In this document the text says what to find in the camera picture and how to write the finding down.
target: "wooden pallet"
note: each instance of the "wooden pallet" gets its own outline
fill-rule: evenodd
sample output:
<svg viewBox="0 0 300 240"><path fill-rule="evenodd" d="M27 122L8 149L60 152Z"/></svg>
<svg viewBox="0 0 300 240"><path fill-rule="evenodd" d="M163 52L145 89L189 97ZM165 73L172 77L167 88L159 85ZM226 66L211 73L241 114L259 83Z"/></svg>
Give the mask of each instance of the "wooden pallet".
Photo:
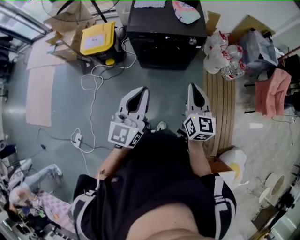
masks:
<svg viewBox="0 0 300 240"><path fill-rule="evenodd" d="M235 81L226 81L221 71L204 71L204 92L210 100L212 116L216 118L216 135L204 142L206 156L216 156L221 149L232 144L235 114Z"/></svg>

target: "sneaker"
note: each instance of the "sneaker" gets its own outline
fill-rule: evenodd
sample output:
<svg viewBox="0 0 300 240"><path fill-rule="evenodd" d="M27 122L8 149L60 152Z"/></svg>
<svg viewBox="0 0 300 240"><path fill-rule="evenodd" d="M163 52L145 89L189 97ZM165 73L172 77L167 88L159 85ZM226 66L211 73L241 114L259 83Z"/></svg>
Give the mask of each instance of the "sneaker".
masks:
<svg viewBox="0 0 300 240"><path fill-rule="evenodd" d="M166 124L165 122L161 121L161 122L158 124L156 130L157 130L157 131L161 131L161 130L164 130L164 129L166 129L166 128L167 128L167 124Z"/></svg>
<svg viewBox="0 0 300 240"><path fill-rule="evenodd" d="M62 176L62 170L56 164L54 164L54 165L56 167L57 176L61 177Z"/></svg>

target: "concrete floor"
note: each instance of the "concrete floor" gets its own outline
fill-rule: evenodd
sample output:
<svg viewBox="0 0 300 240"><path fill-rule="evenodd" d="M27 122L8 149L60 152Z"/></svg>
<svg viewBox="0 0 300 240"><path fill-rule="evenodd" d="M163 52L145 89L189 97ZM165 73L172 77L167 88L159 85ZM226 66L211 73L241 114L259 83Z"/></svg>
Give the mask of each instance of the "concrete floor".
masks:
<svg viewBox="0 0 300 240"><path fill-rule="evenodd" d="M132 50L130 43L127 49ZM125 66L129 66L134 57L128 55ZM150 90L149 109L146 117L156 128L160 121L165 121L168 127L177 131L184 120L185 101L189 83L201 85L203 64L197 55L186 71L164 71L142 69L138 61L130 68L110 80L104 82L97 91L93 107L92 122L96 135L96 146L112 148L107 141L108 129L112 115L118 110L121 98L132 89L147 86ZM115 75L120 69L105 72L104 77ZM76 64L64 64L56 67L52 91L52 127L44 129L54 137L69 139L76 128L81 129L83 140L93 144L90 129L90 106L93 92L84 91L80 85L82 72ZM39 170L49 164L56 163L64 173L64 184L55 195L64 201L71 201L77 178L86 174L83 157L70 141L54 140L40 131L40 126L26 123L26 93L29 70L22 58L16 63L9 89L9 101L3 104L4 133L9 134L9 141L18 146L18 158L24 159L38 152L44 144L47 151L34 156L33 166ZM92 77L86 79L84 86L94 88ZM110 150L96 149L86 154L89 172L95 175L101 163Z"/></svg>
<svg viewBox="0 0 300 240"><path fill-rule="evenodd" d="M127 57L126 66L131 63L132 59L132 56ZM159 121L163 120L167 122L171 130L176 131L184 120L182 114L185 111L184 103L188 84L192 82L202 84L202 68L200 55L196 56L186 71L142 69L136 62L132 68L125 70L120 76L106 81L97 92L93 108L92 121L97 139L96 146L112 147L112 144L107 141L111 116L116 112L121 98L130 90L140 86L147 86L150 90L147 117L151 125L155 127ZM114 69L106 72L105 76L114 75L118 71ZM80 128L84 141L92 145L93 137L89 123L92 93L82 90L80 85L82 75L80 69L73 64L56 67L52 92L52 127L44 129L52 136L69 139L75 128ZM9 134L11 143L17 144L19 159L28 158L41 149L37 141L40 126L26 123L28 76L29 71L26 70L26 65L20 58L8 85L9 101L3 104L4 133ZM244 82L247 81L247 79L236 81L233 145L242 148L247 155L242 183L247 181L249 183L234 190L238 209L236 220L227 235L242 234L245 239L256 231L251 219L259 208L257 197L249 194L247 188L254 189L259 184L256 177L264 180L271 172L285 174L285 186L288 186L293 179L290 174L293 164L300 162L299 118L296 118L295 123L290 125L291 136L288 123L275 122L258 113L244 114L245 109L251 109L254 103L252 97L254 89L243 87ZM87 87L92 82L92 79L87 80ZM289 117L276 117L275 119L288 121ZM263 128L250 129L250 123L262 123ZM39 170L56 163L64 172L63 184L47 181L43 187L46 190L54 188L54 194L57 197L70 201L78 175L86 174L82 155L70 141L51 139L42 131L39 141L46 145L47 151L32 158L34 168ZM91 174L96 173L109 152L110 150L100 148L86 155ZM280 194L272 200L276 202L279 196Z"/></svg>
<svg viewBox="0 0 300 240"><path fill-rule="evenodd" d="M260 184L257 177L265 180L270 173L285 175L284 187L270 198L276 204L283 191L289 186L294 176L290 174L297 171L293 164L300 163L300 118L294 117L295 122L290 126L286 122L276 122L267 119L259 113L244 114L245 110L254 109L254 87L245 88L244 83L253 81L244 77L236 80L236 108L235 125L232 144L240 147L247 155L243 186L237 187L233 193L237 200L237 213L234 224L227 236L242 234L244 239L249 239L257 230L251 223L260 207L258 198L248 192L257 190ZM293 110L287 109L286 115L295 115ZM292 117L275 117L278 121L290 121ZM250 123L262 123L261 129L251 129Z"/></svg>

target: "pink cloth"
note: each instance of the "pink cloth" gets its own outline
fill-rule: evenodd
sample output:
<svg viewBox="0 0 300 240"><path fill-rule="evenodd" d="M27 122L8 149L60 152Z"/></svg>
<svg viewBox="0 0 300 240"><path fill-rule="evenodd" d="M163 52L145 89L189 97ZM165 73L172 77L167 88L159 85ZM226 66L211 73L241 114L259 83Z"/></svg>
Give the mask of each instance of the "pink cloth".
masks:
<svg viewBox="0 0 300 240"><path fill-rule="evenodd" d="M75 233L72 220L68 216L71 205L44 191L39 192L37 195L43 203L47 217L59 226Z"/></svg>
<svg viewBox="0 0 300 240"><path fill-rule="evenodd" d="M291 75L276 68L272 77L255 83L255 111L271 118L284 115L284 101L291 83Z"/></svg>

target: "white cable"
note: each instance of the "white cable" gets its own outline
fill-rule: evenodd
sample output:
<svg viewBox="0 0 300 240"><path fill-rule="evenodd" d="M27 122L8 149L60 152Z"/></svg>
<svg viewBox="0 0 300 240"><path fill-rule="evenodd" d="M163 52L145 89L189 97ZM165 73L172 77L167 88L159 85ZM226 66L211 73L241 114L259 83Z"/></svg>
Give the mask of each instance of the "white cable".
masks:
<svg viewBox="0 0 300 240"><path fill-rule="evenodd" d="M80 131L79 128L76 128L75 131L72 133L72 135L71 135L71 143L73 144L74 147L78 148L78 149L80 150L80 152L82 153L83 158L84 158L85 168L86 168L86 171L87 171L87 173L89 174L89 176L90 176L90 172L89 172L89 170L88 170L88 166L87 166L87 162L86 162L86 158L85 158L85 155L84 155L84 154L85 154L85 153L91 153L91 152L93 152L93 151L95 150L96 136L95 136L95 134L94 134L93 123L92 123L93 105L94 105L94 102L95 102L95 99L96 99L96 92L102 87L103 82L104 82L103 77L101 77L101 76L99 76L99 75L94 75L94 74L93 74L93 71L94 71L97 67L122 68L122 69L129 69L129 68L131 68L131 66L132 66L132 65L135 63L135 61L136 61L136 55L135 55L133 52L129 52L129 51L127 51L127 50L124 49L123 44L124 44L126 41L128 41L128 39L125 39L125 40L122 42L122 44L121 44L123 50L124 50L125 52L127 52L127 53L132 54L132 55L135 56L134 61L129 65L129 67L118 67L118 66L109 66L109 65L104 65L104 64L98 64L98 65L96 65L95 67L93 67L93 69L91 70L90 74L83 75L83 76L81 77L81 80L80 80L80 84L81 84L83 90L86 90L86 91L93 91L93 92L94 92L94 98L93 98L93 101L92 101L92 104L91 104L91 108L90 108L90 128L91 128L91 131L92 131L92 134L93 134L93 137L94 137L94 144L93 144L93 147L92 147L92 150L91 150L91 151L83 151L80 147L78 148L78 147L75 146L75 144L73 143L73 140L72 140L72 139L73 139L73 135L75 134L76 131L79 131L79 133L81 134L81 131ZM94 88L94 89L87 89L87 88L85 88L85 87L83 86L83 78L85 78L85 77L87 77L87 76L93 76L94 82L95 82L95 88ZM98 86L96 77L101 79L101 83L100 83L99 86Z"/></svg>

